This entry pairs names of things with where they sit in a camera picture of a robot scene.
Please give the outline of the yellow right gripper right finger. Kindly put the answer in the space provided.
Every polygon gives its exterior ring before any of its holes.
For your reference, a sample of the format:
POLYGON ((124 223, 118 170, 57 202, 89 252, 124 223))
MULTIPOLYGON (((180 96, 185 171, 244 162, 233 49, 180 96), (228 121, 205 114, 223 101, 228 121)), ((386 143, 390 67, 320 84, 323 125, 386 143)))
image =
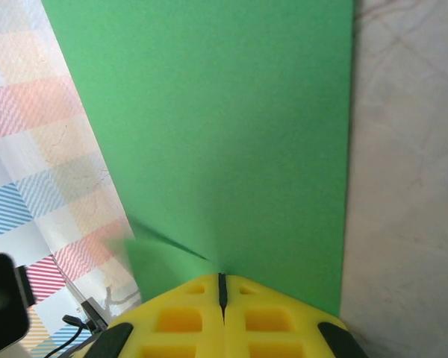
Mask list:
POLYGON ((336 316, 259 283, 223 275, 225 358, 368 358, 336 316))

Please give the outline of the green paper sheet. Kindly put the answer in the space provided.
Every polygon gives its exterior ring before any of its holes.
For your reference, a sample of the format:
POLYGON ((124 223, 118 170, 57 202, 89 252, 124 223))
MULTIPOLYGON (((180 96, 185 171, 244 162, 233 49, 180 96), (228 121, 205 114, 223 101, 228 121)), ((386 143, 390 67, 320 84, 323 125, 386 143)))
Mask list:
POLYGON ((355 0, 42 0, 134 234, 340 309, 355 0))

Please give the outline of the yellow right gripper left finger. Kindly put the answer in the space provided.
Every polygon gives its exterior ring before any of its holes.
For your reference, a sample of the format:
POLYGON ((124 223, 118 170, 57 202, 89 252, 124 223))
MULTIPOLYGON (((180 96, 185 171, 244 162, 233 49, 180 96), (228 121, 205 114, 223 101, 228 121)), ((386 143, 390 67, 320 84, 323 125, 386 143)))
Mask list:
POLYGON ((84 358, 223 358, 223 275, 203 275, 120 315, 84 358))

